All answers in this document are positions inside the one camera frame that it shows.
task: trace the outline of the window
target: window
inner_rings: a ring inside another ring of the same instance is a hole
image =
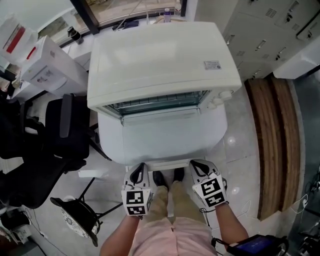
[[[174,10],[176,0],[86,0],[95,18],[100,24],[111,23],[114,19],[122,20],[124,16],[140,14],[146,15],[146,11],[165,8]]]
[[[68,27],[83,31],[87,28],[70,0],[0,0],[0,17],[15,13],[27,27],[48,35],[56,43],[68,37]]]

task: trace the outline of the black shoe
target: black shoe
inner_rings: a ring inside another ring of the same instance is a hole
[[[183,167],[174,169],[173,181],[182,182],[185,177],[185,169]]]
[[[168,189],[168,185],[167,185],[166,180],[164,178],[164,175],[161,173],[161,171],[159,171],[159,170],[153,171],[152,177],[153,177],[153,181],[157,187],[165,186]]]

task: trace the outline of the leg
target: leg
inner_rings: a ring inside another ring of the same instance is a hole
[[[153,201],[151,202],[149,212],[143,217],[143,222],[149,223],[160,221],[168,216],[168,189],[165,186],[158,186]]]
[[[174,203],[174,216],[175,217],[185,217],[198,222],[206,223],[204,215],[199,211],[199,207],[196,205],[194,201],[187,194],[186,190],[182,185],[182,178],[179,177],[178,173],[183,172],[183,168],[174,170],[174,182],[171,186],[172,199]]]

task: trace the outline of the tiled floor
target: tiled floor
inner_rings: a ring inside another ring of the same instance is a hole
[[[31,115],[40,116],[44,121],[46,103],[55,97],[46,94],[34,102]],[[268,219],[260,222],[256,219],[260,193],[260,167],[257,135],[248,96],[245,88],[237,91],[233,98],[226,102],[228,129],[224,138],[208,152],[206,158],[217,166],[222,176],[228,182],[227,198],[234,214],[247,229],[250,236],[255,234],[275,235],[279,230],[281,213],[277,212]],[[105,171],[103,178],[97,179],[86,194],[86,202],[96,212],[106,211],[118,202],[121,202],[121,185],[125,175],[125,166],[110,162],[101,157],[93,149],[86,159],[87,165],[82,170]],[[164,172],[166,178],[172,180],[172,171]],[[67,195],[78,197],[89,178],[79,178],[77,172],[62,175],[49,197],[64,198]],[[189,173],[185,175],[184,185],[194,199],[202,207],[198,197],[192,192],[192,178]],[[168,205],[169,215],[172,214],[172,202]],[[38,228],[31,211],[32,222]],[[41,231],[68,256],[96,256],[99,253],[103,241],[116,229],[125,216],[123,207],[111,212],[104,218],[101,230],[98,233],[99,247],[93,246],[88,238],[83,238],[71,231],[61,214],[61,210],[53,205],[49,198],[35,210],[36,218]],[[212,235],[220,237],[218,222],[214,212],[208,213],[209,224],[212,227]],[[31,227],[34,239],[44,249],[48,256],[62,255],[51,244],[43,239],[33,227]],[[225,252],[223,246],[217,246],[220,253]]]

